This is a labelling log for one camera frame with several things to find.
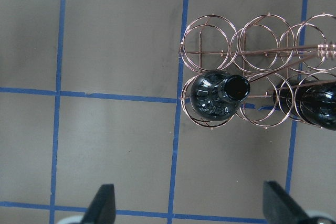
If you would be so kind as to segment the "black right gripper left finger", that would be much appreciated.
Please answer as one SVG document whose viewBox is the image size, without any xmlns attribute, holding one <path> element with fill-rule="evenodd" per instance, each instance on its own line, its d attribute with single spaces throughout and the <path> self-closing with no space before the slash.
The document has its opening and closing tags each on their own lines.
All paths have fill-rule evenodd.
<svg viewBox="0 0 336 224">
<path fill-rule="evenodd" d="M 81 223 L 114 223 L 116 220 L 114 184 L 101 185 Z"/>
</svg>

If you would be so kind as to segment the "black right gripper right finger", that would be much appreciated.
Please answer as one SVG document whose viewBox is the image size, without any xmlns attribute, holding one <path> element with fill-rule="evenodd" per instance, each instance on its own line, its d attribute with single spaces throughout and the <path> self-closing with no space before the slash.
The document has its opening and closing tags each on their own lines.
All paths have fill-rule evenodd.
<svg viewBox="0 0 336 224">
<path fill-rule="evenodd" d="M 304 223 L 310 218 L 276 181 L 263 183 L 262 203 L 267 223 Z"/>
</svg>

